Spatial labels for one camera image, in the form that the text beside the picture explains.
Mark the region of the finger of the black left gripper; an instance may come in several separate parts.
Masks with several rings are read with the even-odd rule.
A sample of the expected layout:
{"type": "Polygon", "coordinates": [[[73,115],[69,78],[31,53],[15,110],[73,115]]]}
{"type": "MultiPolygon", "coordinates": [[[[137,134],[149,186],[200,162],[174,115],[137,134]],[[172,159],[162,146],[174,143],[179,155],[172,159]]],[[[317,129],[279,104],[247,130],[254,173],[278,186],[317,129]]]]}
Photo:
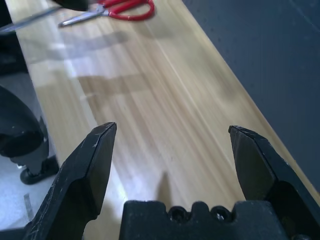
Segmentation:
{"type": "Polygon", "coordinates": [[[89,0],[52,0],[64,9],[86,12],[89,9],[89,0]]]}

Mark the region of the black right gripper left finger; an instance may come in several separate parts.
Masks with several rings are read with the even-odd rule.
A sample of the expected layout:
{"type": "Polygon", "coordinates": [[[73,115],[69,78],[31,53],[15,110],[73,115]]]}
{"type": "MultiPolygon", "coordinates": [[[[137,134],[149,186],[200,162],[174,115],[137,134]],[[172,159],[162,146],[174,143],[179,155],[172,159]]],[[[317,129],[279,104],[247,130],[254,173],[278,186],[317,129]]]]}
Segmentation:
{"type": "Polygon", "coordinates": [[[111,172],[117,125],[95,127],[63,162],[25,240],[80,240],[101,213],[111,172]]]}

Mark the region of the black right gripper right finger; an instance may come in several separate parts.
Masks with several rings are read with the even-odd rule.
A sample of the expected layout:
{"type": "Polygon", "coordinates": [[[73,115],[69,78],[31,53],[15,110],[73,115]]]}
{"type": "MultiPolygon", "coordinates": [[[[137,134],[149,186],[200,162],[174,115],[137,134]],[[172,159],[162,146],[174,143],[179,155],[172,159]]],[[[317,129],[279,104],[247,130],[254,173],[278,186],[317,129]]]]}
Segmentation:
{"type": "Polygon", "coordinates": [[[271,143],[247,128],[228,129],[237,178],[246,200],[267,201],[291,240],[320,238],[320,207],[271,143]]]}

